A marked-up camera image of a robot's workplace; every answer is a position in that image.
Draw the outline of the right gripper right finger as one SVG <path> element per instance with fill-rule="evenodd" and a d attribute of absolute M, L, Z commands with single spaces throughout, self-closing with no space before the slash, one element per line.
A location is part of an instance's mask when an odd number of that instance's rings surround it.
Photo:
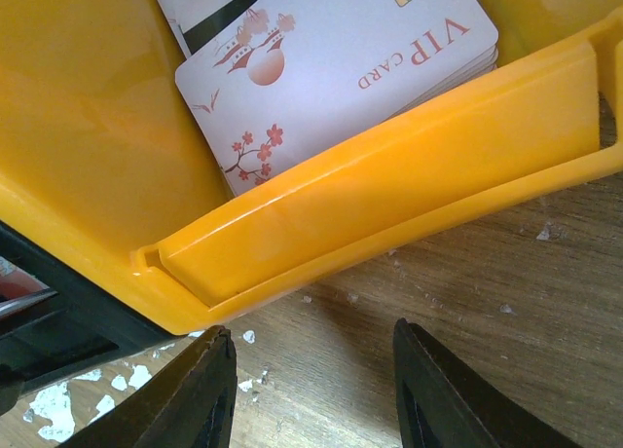
<path fill-rule="evenodd" d="M 576 447 L 508 398 L 421 326 L 393 330 L 396 409 L 404 447 Z"/>

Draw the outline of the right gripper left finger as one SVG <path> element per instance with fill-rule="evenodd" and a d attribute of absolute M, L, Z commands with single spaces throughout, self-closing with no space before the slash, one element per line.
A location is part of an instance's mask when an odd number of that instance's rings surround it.
<path fill-rule="evenodd" d="M 63 447 L 228 447 L 238 389 L 231 331 L 212 326 Z"/>

